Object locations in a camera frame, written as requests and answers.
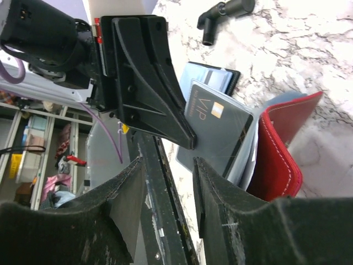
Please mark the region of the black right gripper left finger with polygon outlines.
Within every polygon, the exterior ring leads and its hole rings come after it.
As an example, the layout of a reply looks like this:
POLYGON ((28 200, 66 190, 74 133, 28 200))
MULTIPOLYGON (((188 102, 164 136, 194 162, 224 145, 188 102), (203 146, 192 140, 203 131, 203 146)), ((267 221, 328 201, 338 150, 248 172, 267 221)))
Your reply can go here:
POLYGON ((57 209, 1 202, 2 264, 130 264, 145 194, 145 162, 57 209))

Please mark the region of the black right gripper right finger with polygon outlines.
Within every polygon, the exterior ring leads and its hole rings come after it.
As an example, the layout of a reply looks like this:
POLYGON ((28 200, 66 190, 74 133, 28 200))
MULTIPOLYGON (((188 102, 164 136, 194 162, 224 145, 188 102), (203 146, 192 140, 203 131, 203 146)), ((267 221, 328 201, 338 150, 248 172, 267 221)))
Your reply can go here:
POLYGON ((207 264, 351 264, 352 199, 261 200, 203 159, 192 174, 207 264))

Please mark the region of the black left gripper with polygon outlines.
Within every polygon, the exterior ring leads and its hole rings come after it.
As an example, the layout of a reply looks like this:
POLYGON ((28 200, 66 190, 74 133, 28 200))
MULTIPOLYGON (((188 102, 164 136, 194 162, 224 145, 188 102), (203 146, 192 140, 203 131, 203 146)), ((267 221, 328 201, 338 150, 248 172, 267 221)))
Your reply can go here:
POLYGON ((156 15, 98 18, 93 29, 74 20, 85 51, 76 69, 93 80, 88 104, 115 110, 128 127, 194 149, 196 134, 184 116, 186 101, 174 72, 167 22, 156 15))

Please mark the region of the red leather card holder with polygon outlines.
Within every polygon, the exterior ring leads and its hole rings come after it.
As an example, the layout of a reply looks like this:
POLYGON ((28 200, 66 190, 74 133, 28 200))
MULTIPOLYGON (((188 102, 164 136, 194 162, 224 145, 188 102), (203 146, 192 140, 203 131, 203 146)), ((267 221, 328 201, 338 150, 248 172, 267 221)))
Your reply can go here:
POLYGON ((295 196, 303 175, 287 147, 314 111, 322 92, 286 92, 261 108, 250 108, 254 121, 248 130, 231 176, 235 186, 266 201, 295 196))

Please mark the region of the black leather card holder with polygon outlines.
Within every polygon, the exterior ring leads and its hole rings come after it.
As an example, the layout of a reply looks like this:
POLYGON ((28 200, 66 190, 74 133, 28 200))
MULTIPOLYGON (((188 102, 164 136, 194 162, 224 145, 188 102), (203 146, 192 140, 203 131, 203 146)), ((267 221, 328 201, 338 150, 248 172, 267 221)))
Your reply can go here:
POLYGON ((231 96, 239 78, 240 72, 237 70, 189 61, 184 67, 179 84, 184 99, 188 101, 193 79, 231 96))

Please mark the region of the black VIP credit card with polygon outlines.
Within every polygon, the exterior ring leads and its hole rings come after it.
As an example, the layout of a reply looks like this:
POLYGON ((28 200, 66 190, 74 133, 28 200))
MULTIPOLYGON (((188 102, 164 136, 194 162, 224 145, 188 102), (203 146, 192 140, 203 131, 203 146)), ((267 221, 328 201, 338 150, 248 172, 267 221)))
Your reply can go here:
POLYGON ((185 118, 196 133, 197 143, 193 150, 178 150, 180 163, 191 168, 192 158, 202 157, 222 177, 237 182, 231 169, 254 121, 252 111, 232 97, 193 81, 185 118))

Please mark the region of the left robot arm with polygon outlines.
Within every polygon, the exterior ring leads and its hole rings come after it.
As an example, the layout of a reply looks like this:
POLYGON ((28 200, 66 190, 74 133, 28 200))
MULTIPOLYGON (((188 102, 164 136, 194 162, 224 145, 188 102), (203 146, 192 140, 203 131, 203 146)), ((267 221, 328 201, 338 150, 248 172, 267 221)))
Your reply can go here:
POLYGON ((86 89, 84 101, 133 130, 193 149, 167 22, 145 1, 85 1, 88 20, 45 1, 1 2, 1 48, 57 85, 86 89))

